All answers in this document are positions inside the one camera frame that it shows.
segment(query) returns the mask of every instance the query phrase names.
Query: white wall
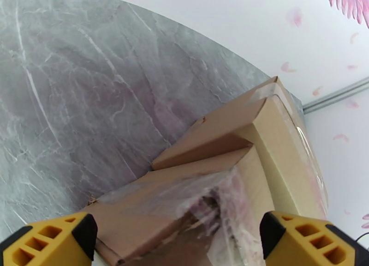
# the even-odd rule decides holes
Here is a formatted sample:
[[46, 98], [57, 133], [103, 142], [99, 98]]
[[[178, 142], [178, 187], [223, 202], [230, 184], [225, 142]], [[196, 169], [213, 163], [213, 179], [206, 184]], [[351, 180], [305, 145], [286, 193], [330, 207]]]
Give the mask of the white wall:
[[[369, 232], [369, 91], [305, 120], [327, 186], [328, 219], [353, 238]], [[360, 242], [369, 247], [369, 235]]]
[[[269, 76], [280, 75], [303, 103], [369, 76], [362, 13], [355, 14], [359, 25], [329, 0], [125, 1], [204, 34]], [[352, 6], [356, 0], [345, 1]], [[369, 0], [360, 4], [369, 7]]]

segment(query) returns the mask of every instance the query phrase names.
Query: cardboard box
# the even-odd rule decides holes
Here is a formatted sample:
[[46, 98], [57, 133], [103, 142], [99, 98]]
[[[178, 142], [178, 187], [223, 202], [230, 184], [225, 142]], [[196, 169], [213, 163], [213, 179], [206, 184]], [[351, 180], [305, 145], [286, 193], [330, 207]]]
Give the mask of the cardboard box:
[[198, 120], [153, 161], [163, 169], [255, 144], [276, 210], [326, 217], [327, 192], [291, 96], [275, 77]]
[[143, 258], [128, 262], [127, 266], [214, 266], [208, 258], [214, 235], [204, 236], [205, 233], [204, 225], [186, 230]]
[[[207, 204], [199, 204], [209, 197], [221, 203], [221, 218], [227, 218], [227, 224], [231, 224], [225, 230], [232, 229], [237, 241], [247, 245], [242, 254], [244, 259], [248, 256], [260, 260], [259, 223], [274, 205], [256, 149], [251, 145], [217, 157], [148, 172], [135, 182], [103, 195], [84, 210], [94, 216], [99, 226], [97, 251], [110, 265], [117, 265], [158, 248], [163, 240], [187, 228], [194, 216], [203, 223], [203, 228], [212, 229], [214, 219], [206, 218], [213, 212], [202, 209]], [[219, 250], [214, 248], [217, 249], [213, 246], [212, 252], [216, 254], [213, 256], [217, 256]], [[205, 248], [201, 255], [208, 251]]]

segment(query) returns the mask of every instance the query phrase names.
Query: clear packing tape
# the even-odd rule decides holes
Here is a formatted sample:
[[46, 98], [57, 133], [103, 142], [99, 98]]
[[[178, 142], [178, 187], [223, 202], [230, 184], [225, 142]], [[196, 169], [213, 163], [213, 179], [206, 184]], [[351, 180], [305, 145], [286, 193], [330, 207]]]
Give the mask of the clear packing tape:
[[179, 219], [190, 213], [212, 236], [207, 252], [212, 266], [265, 265], [259, 225], [253, 219], [236, 168], [162, 185], [123, 214]]
[[303, 162], [306, 165], [307, 172], [310, 173], [310, 184], [315, 190], [317, 203], [320, 204], [320, 209], [322, 210], [322, 213], [327, 216], [328, 199], [323, 177], [320, 173], [318, 162], [309, 145], [308, 139], [305, 136], [304, 130], [296, 122], [300, 120], [300, 117], [296, 117], [296, 115], [298, 114], [293, 112], [284, 91], [277, 83], [270, 83], [257, 89], [251, 96], [247, 104], [252, 104], [265, 98], [273, 99], [276, 102], [275, 104], [277, 105], [280, 114], [283, 116], [284, 121], [293, 125], [292, 127], [288, 127], [290, 130], [290, 134], [295, 143], [296, 150], [298, 151], [301, 158], [304, 158]]

